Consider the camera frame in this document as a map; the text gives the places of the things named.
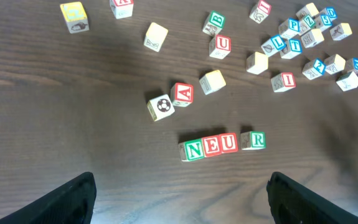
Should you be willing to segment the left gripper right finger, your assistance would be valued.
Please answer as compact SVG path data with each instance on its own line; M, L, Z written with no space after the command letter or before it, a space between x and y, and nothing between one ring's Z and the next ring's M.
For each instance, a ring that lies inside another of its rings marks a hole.
M281 172L266 185L275 223L358 224L358 217L338 207Z

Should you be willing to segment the green R block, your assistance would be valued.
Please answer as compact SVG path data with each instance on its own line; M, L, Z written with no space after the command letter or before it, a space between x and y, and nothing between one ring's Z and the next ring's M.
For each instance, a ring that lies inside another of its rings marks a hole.
M259 150L266 148L266 137L264 132L249 131L240 134L241 150Z

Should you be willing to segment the red E block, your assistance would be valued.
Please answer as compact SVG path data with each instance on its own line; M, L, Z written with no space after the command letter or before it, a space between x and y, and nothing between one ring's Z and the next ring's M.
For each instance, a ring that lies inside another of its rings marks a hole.
M214 157L222 154L219 135L202 138L205 157Z

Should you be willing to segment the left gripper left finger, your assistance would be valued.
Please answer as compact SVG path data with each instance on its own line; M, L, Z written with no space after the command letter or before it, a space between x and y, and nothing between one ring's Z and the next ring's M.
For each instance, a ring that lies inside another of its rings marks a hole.
M94 176L84 172L22 209L0 224L90 224L97 196Z

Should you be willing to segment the green N block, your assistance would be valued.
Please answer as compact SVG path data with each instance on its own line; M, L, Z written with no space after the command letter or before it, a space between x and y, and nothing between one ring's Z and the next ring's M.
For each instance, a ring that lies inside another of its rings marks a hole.
M178 144L181 161L190 162L205 158L201 139L195 139Z

